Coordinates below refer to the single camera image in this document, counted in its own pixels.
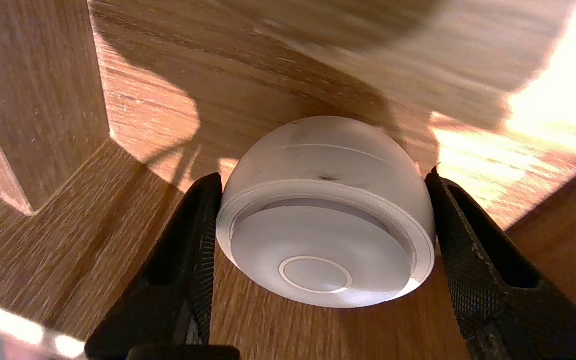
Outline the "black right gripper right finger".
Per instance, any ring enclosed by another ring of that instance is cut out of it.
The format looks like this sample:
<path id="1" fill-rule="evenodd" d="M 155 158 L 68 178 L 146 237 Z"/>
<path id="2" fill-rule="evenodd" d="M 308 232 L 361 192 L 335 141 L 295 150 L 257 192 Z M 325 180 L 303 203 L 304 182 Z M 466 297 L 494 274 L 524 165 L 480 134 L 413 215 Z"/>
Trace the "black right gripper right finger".
<path id="1" fill-rule="evenodd" d="M 473 360 L 576 360 L 576 305 L 457 183 L 425 178 L 452 307 Z"/>

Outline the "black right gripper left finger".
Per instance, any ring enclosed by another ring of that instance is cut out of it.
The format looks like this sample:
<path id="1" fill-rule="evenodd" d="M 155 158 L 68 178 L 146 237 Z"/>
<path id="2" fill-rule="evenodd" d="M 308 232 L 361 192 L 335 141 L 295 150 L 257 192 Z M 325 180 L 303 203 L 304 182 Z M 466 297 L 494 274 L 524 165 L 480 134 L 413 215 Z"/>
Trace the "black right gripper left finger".
<path id="1" fill-rule="evenodd" d="M 86 341 L 89 360 L 238 360 L 210 344 L 222 180 L 186 192 L 146 263 Z"/>

